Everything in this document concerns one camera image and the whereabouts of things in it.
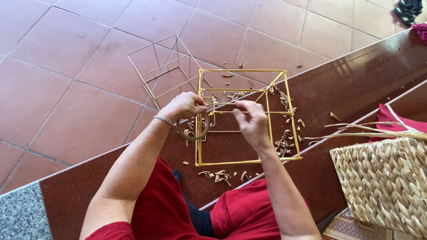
terracotta tile floor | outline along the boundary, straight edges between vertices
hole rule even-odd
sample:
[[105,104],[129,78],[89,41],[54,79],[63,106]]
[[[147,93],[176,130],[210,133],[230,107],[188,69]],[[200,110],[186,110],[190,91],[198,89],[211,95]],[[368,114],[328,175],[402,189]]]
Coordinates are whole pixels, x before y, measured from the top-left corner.
[[[390,11],[395,4],[0,0],[0,193],[128,143],[147,126],[157,109],[126,57],[133,50],[177,34],[202,67],[242,62],[292,76],[407,29]],[[427,21],[427,11],[417,21]],[[171,47],[162,46],[155,49],[163,64]],[[135,61],[145,73],[157,67],[147,55]],[[159,91],[171,81],[149,85]]]

gray granite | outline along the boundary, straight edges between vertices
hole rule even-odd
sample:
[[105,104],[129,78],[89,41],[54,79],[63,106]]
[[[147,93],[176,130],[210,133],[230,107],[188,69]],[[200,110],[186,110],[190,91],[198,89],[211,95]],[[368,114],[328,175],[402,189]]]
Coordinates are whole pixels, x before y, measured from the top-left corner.
[[52,239],[39,181],[0,196],[0,239]]

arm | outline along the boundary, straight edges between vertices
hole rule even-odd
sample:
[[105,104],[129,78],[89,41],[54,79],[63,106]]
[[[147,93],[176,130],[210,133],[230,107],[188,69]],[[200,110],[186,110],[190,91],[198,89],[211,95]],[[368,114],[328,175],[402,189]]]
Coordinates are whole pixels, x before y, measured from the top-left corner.
[[262,159],[267,189],[282,239],[322,239],[291,177],[279,160],[268,134],[268,117],[261,104],[237,101],[237,107],[245,108],[251,119],[239,110],[234,116],[245,139]]
[[[205,102],[182,93],[158,112],[173,122],[205,112]],[[131,222],[135,202],[146,186],[172,125],[153,119],[113,164],[86,212],[80,239],[112,222]]]

metal wire frame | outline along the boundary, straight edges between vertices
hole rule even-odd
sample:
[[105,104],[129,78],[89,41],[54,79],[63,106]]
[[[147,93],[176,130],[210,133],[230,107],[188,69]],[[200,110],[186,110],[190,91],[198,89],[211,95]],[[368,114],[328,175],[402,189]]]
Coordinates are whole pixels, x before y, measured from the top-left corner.
[[[156,44],[158,44],[158,43],[159,43],[159,42],[161,42],[161,41],[164,41],[164,40],[166,40],[166,39],[173,38],[173,37],[175,37],[175,46],[172,48],[172,52],[171,52],[171,54],[174,54],[174,52],[175,52],[175,50],[174,50],[174,49],[175,49],[175,47],[176,47],[176,55],[177,55],[177,59],[176,59],[176,60],[173,60],[173,61],[171,61],[171,62],[166,62],[166,64],[164,64],[164,65],[160,66],[160,62],[159,62],[159,59],[158,59],[158,56],[157,56],[157,52],[156,52],[155,45],[156,45]],[[182,57],[180,57],[180,56],[179,56],[179,54],[180,54],[180,53],[179,53],[179,50],[178,50],[178,42],[180,42],[180,43],[182,44],[182,46],[184,47],[184,49],[186,50],[186,52],[187,52],[188,54],[186,54],[186,55],[184,55],[184,56],[182,56]],[[138,51],[141,51],[141,50],[143,50],[143,49],[145,49],[145,48],[148,48],[148,47],[150,47],[150,46],[152,46],[152,47],[153,47],[153,49],[154,49],[154,54],[155,54],[155,56],[156,56],[156,60],[157,60],[157,64],[158,64],[158,68],[153,69],[152,71],[150,71],[150,72],[148,72],[148,73],[146,73],[146,74],[144,74],[144,75],[141,75],[141,74],[140,74],[140,72],[138,71],[137,67],[135,66],[134,62],[132,61],[132,59],[131,59],[130,55],[131,55],[131,54],[133,54],[133,53],[136,53],[136,52],[138,52]],[[163,95],[165,95],[165,94],[167,94],[167,93],[169,93],[169,92],[171,92],[171,91],[173,91],[173,90],[177,89],[177,88],[181,88],[181,86],[182,86],[182,85],[184,85],[184,84],[186,84],[186,83],[188,83],[188,82],[189,82],[189,83],[193,86],[194,90],[195,90],[195,91],[197,91],[197,88],[194,86],[194,84],[191,82],[191,80],[193,80],[193,79],[197,78],[198,76],[194,76],[194,77],[190,78],[190,77],[191,77],[191,76],[190,76],[190,74],[191,74],[191,60],[193,60],[193,61],[197,64],[198,69],[201,69],[201,67],[200,67],[200,65],[198,64],[198,62],[194,59],[193,55],[191,55],[191,53],[188,51],[187,47],[184,45],[184,43],[181,41],[181,39],[180,39],[176,34],[175,34],[175,35],[172,35],[172,36],[169,36],[169,37],[167,37],[167,38],[163,38],[163,39],[161,39],[161,40],[159,40],[159,41],[156,41],[156,42],[154,42],[154,43],[148,44],[148,45],[147,45],[147,46],[145,46],[145,47],[142,47],[142,48],[140,48],[140,49],[138,49],[138,50],[135,50],[135,51],[133,51],[133,52],[129,53],[127,56],[128,56],[128,58],[129,58],[129,60],[131,61],[132,66],[134,67],[134,69],[135,69],[136,73],[138,74],[139,79],[141,80],[141,83],[142,83],[143,87],[145,88],[145,90],[147,91],[148,95],[149,95],[149,96],[150,96],[150,98],[153,100],[154,104],[156,105],[156,107],[157,107],[159,110],[161,110],[161,107],[160,107],[160,105],[159,105],[159,103],[158,103],[157,99],[158,99],[159,97],[161,97],[161,96],[163,96]],[[185,58],[185,57],[189,57],[188,76],[187,76],[187,74],[185,73],[185,71],[182,69],[181,65],[179,64],[179,60],[180,60],[180,59],[183,59],[183,58]],[[177,63],[178,63],[178,65],[176,65],[176,66],[174,66],[174,67],[171,67],[171,68],[170,68],[170,67],[169,67],[169,65],[170,65],[171,63],[174,63],[174,62],[177,62]],[[172,89],[168,90],[167,92],[162,93],[162,94],[160,94],[159,96],[157,96],[157,97],[156,97],[156,96],[153,94],[153,92],[152,92],[152,90],[150,89],[150,87],[147,85],[147,83],[148,83],[148,82],[150,82],[150,81],[152,81],[152,80],[154,80],[154,79],[158,79],[160,76],[162,76],[162,75],[164,75],[165,73],[167,73],[167,72],[169,72],[169,71],[172,71],[172,70],[174,70],[174,69],[176,69],[176,68],[181,69],[181,71],[183,72],[183,74],[185,75],[185,77],[187,78],[187,80],[186,80],[184,83],[182,83],[182,84],[180,84],[180,85],[178,85],[178,86],[176,86],[176,87],[174,87],[174,88],[172,88]],[[148,74],[151,74],[151,73],[154,75],[154,77],[150,78],[149,80],[144,80],[144,78],[143,78],[143,77],[144,77],[144,76],[146,76],[146,75],[148,75]]]
[[[266,88],[264,89],[260,89],[260,90],[253,90],[253,89],[204,89],[201,87],[201,82],[202,82],[202,75],[206,72],[209,71],[225,71],[225,72],[239,72],[239,71],[248,71],[248,72],[277,72],[279,73],[278,76],[270,83],[270,85],[268,85]],[[270,111],[270,107],[269,107],[269,100],[268,100],[268,89],[271,88],[271,86],[281,77],[284,77],[284,81],[285,81],[285,86],[286,86],[286,95],[288,97],[288,103],[289,103],[289,109],[290,111]],[[273,143],[273,135],[272,135],[272,128],[271,128],[271,118],[270,118],[270,114],[273,113],[280,113],[280,114],[287,114],[291,116],[291,120],[292,120],[292,131],[293,131],[293,135],[294,135],[294,141],[295,141],[295,148],[297,150],[297,157],[285,157],[285,158],[280,158],[281,161],[292,161],[292,160],[299,160],[302,159],[301,155],[300,155],[300,151],[299,151],[299,146],[298,146],[298,138],[296,137],[296,128],[295,128],[295,121],[294,121],[294,110],[292,108],[292,104],[291,104],[291,98],[290,98],[290,94],[289,94],[289,87],[288,87],[288,81],[287,81],[287,77],[286,77],[286,71],[285,70],[246,70],[246,69],[232,69],[232,70],[225,70],[225,69],[199,69],[199,80],[198,80],[198,84],[197,84],[197,94],[199,96],[202,96],[202,91],[203,90],[208,90],[208,91],[243,91],[243,92],[262,92],[261,95],[255,100],[256,102],[262,97],[265,96],[266,98],[266,106],[267,106],[267,111],[265,111],[264,113],[267,114],[268,116],[268,123],[269,123],[269,134],[270,134],[270,141],[271,143]],[[213,109],[212,111],[209,113],[209,116],[213,116],[213,125],[211,125],[211,127],[214,127],[216,124],[216,118],[215,118],[215,114],[216,113],[232,113],[232,111],[217,111],[216,110],[216,105],[235,105],[235,103],[232,102],[207,102],[207,104],[213,104]],[[202,132],[202,127],[203,125],[203,121],[202,121],[202,115],[199,114],[199,116],[196,117],[196,121],[195,121],[195,135],[198,136],[199,133]],[[208,132],[240,132],[240,131],[208,131]],[[255,160],[247,160],[247,161],[234,161],[234,162],[216,162],[216,163],[203,163],[202,162],[202,142],[205,141],[206,138],[204,140],[196,140],[195,141],[195,149],[196,149],[196,162],[195,165],[196,166],[208,166],[208,165],[224,165],[224,164],[246,164],[246,163],[260,163],[261,159],[258,156],[258,159]]]

wicker basket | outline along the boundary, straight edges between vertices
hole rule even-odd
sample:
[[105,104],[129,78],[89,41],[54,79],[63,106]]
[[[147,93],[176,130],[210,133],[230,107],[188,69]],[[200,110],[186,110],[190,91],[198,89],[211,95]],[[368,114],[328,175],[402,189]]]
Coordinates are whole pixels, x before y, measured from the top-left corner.
[[427,238],[427,145],[397,138],[330,151],[356,219]]

